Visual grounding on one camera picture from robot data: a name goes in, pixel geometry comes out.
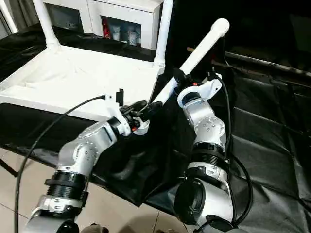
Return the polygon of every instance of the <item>white cabinet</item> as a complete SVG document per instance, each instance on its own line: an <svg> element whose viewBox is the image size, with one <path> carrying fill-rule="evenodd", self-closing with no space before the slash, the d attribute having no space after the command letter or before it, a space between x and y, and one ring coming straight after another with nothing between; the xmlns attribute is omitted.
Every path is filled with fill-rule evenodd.
<svg viewBox="0 0 311 233"><path fill-rule="evenodd" d="M85 33L93 33L92 29L92 23L89 15L89 10L88 10L88 5L87 5L87 0L43 0L44 3L56 5L56 6L61 6L61 7L66 7L70 9L75 9L79 11L82 27L83 27L83 32ZM60 14L57 15L51 15L51 10L48 10L50 13L50 18L52 19L52 22L57 20L56 18L60 16Z"/></svg>
<svg viewBox="0 0 311 233"><path fill-rule="evenodd" d="M131 28L139 28L137 36L140 45L147 49L156 50L157 35L160 20L160 8L163 0L43 0L48 3L48 10L52 23L56 26L59 24L70 24L66 19L66 12L54 9L55 6L69 8L67 14L76 20L79 16L83 32L94 33L103 36L103 19L119 21L124 28L125 23L131 25Z"/></svg>

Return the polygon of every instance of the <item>floor tile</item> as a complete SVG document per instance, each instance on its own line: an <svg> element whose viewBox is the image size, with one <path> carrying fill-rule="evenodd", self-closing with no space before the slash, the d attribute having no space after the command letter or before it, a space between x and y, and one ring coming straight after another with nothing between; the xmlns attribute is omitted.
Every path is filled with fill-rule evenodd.
<svg viewBox="0 0 311 233"><path fill-rule="evenodd" d="M12 233L14 232L13 224L14 212L9 208L0 205L0 219L1 219L1 232ZM27 218L19 216L19 228L23 229L27 223Z"/></svg>
<svg viewBox="0 0 311 233"><path fill-rule="evenodd" d="M0 158L8 151L0 147Z"/></svg>
<svg viewBox="0 0 311 233"><path fill-rule="evenodd" d="M187 233L187 230L182 222L180 222L176 217L168 215L162 211L160 211L155 225L155 231L157 230L162 230L164 232L174 230L178 233Z"/></svg>
<svg viewBox="0 0 311 233"><path fill-rule="evenodd" d="M12 152L2 159L18 170L23 157ZM50 178L54 169L30 160L22 178L20 190L19 213L30 217L39 197L45 194L46 178ZM14 191L16 178L0 167L0 204L14 208ZM92 223L107 227L112 233L152 233L156 223L158 210L142 205L137 208L133 204L94 185L89 185L89 197L86 207L77 219L80 229Z"/></svg>
<svg viewBox="0 0 311 233"><path fill-rule="evenodd" d="M139 208L118 196L90 184L86 207L77 222L82 229L98 223L111 233L152 233L158 210L141 205Z"/></svg>
<svg viewBox="0 0 311 233"><path fill-rule="evenodd" d="M7 152L2 159L16 171L19 170L20 164L24 157L13 152ZM45 194L47 186L44 185L46 178L50 178L54 169L46 165L29 160L24 170L21 188L19 213L30 217L31 211L38 203L39 197ZM4 206L14 209L16 178L0 167L0 203Z"/></svg>

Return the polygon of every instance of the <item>black plastic sheet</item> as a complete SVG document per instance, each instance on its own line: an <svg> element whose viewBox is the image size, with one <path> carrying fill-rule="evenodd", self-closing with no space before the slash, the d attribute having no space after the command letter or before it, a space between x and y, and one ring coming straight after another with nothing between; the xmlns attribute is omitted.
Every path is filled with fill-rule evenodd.
<svg viewBox="0 0 311 233"><path fill-rule="evenodd" d="M91 34L55 28L63 45L152 61L154 52ZM44 36L32 27L0 41L0 81L44 49ZM232 111L230 153L249 171L254 204L241 224L251 233L311 231L311 83L293 84L280 76L217 69L229 88ZM157 90L170 77L159 78ZM225 123L225 97L219 91L210 101ZM57 114L0 104L0 146L24 155ZM38 143L34 159L50 166L66 142L93 122L66 117ZM122 138L100 157L92 181L139 206L143 202L173 214L172 196L178 177L190 161L193 130L172 97L151 119L145 136ZM230 181L238 214L247 203L247 183L231 164Z"/></svg>

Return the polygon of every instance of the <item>white bracket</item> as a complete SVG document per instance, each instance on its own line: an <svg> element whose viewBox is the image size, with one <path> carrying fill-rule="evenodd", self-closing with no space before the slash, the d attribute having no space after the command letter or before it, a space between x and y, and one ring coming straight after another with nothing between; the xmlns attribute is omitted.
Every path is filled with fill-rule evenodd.
<svg viewBox="0 0 311 233"><path fill-rule="evenodd" d="M216 20L211 26L210 31L204 37L204 39L195 48L192 54L183 63L180 69L186 74L196 67L196 65L202 60L202 58L207 54L207 52L214 46L214 44L223 37L229 30L230 24L228 20L220 18ZM169 99L169 97L174 93L174 89L177 87L177 82L174 77L172 77L162 91L155 98L154 102L160 101L163 104Z"/></svg>
<svg viewBox="0 0 311 233"><path fill-rule="evenodd" d="M219 78L222 78L221 74L216 73L216 75ZM206 100L209 100L212 98L220 89L222 88L222 84L219 80L214 79L212 81L207 81L203 85L200 86L190 86L186 89L182 90L180 94L177 97L178 105L182 108L184 105L182 103L182 100L185 95L187 95L190 92L197 92L200 94L200 96Z"/></svg>

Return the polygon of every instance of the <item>black cable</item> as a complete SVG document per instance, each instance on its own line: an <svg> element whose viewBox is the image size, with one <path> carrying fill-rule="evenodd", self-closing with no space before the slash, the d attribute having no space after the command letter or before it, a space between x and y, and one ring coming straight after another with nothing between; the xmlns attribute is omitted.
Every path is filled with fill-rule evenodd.
<svg viewBox="0 0 311 233"><path fill-rule="evenodd" d="M233 154L231 156L237 162L237 164L241 167L241 169L243 170L243 172L245 174L245 177L246 177L246 181L247 181L247 187L248 187L248 202L247 202L246 208L244 209L244 211L241 214L241 216L234 222L234 224L236 226L238 226L246 218L246 216L250 212L252 204L253 204L254 194L253 194L252 180L251 180L251 177L249 176L245 166Z"/></svg>
<svg viewBox="0 0 311 233"><path fill-rule="evenodd" d="M223 39L223 52L224 52L224 61L225 61L226 65L228 66L228 68L231 69L233 75L235 76L235 72L234 72L233 68L229 65L228 61L225 58L225 38ZM230 113L229 95L228 95L227 87L225 86L225 83L223 82L223 80L221 78L219 78L217 75L216 75L216 78L221 82L221 84L224 88L226 102L227 102L227 110L228 110L228 138L226 141L226 153L227 153L228 147L230 144L230 140L231 140L231 113ZM236 203L234 200L232 190L230 189L232 206L233 206L232 223L233 223L233 225L238 226L246 218L246 216L250 212L250 209L251 209L252 204L253 204L254 194L253 194L252 180L251 180L251 178L247 172L247 169L245 168L245 166L242 164L242 162L236 156L234 156L233 154L231 154L231 156L237 162L237 164L241 167L242 171L244 172L245 177L246 177L246 181L247 181L247 187L248 187L248 202L247 202L246 208L244 209L243 213L240 215L240 217L238 219L236 219L237 218Z"/></svg>
<svg viewBox="0 0 311 233"><path fill-rule="evenodd" d="M27 163L27 160L29 159L29 157L31 156L31 154L33 153L34 148L36 147L38 141L46 134L46 132L48 130L50 130L50 128L52 128L57 122L59 122L61 119L63 119L64 117L66 117L69 113L71 113L72 111L74 111L75 109L81 107L82 105L89 103L91 101L94 100L98 100L98 99L105 99L105 96L98 96L98 97L94 97L91 98L89 100L84 101L83 103L78 104L77 106L69 109L68 111L66 111L65 113L63 113L62 115L60 115L58 118L56 118L48 127L45 128L45 130L39 135L39 137L36 139L36 141L33 143L33 145L31 146L30 150L28 151L27 155L25 156L19 172L18 172L18 177L17 177L17 181L16 181L16 188L15 188L15 206L14 206L14 232L18 233L18 206L19 206L19 188L20 188L20 181L21 181L21 177L25 168L25 165Z"/></svg>
<svg viewBox="0 0 311 233"><path fill-rule="evenodd" d="M189 231L188 231L186 225L185 225L184 223L183 223L183 225L184 225L184 228L186 229L186 232L189 233Z"/></svg>
<svg viewBox="0 0 311 233"><path fill-rule="evenodd" d="M228 135L227 135L227 140L225 143L225 150L228 151L228 147L230 144L230 140L231 140L231 111L230 111L230 102L229 102L229 95L228 95L228 90L225 86L224 81L218 77L218 75L215 75L216 79L218 79L220 81L220 83L222 84L223 88L224 88L224 92L225 92L225 98L226 98L226 102L227 102L227 112L228 112Z"/></svg>
<svg viewBox="0 0 311 233"><path fill-rule="evenodd" d="M158 218L159 218L159 214L160 214L160 211L157 212L156 219L155 219L155 224L154 224L154 228L152 229L152 232L155 232L156 223L157 223L157 220L158 220Z"/></svg>

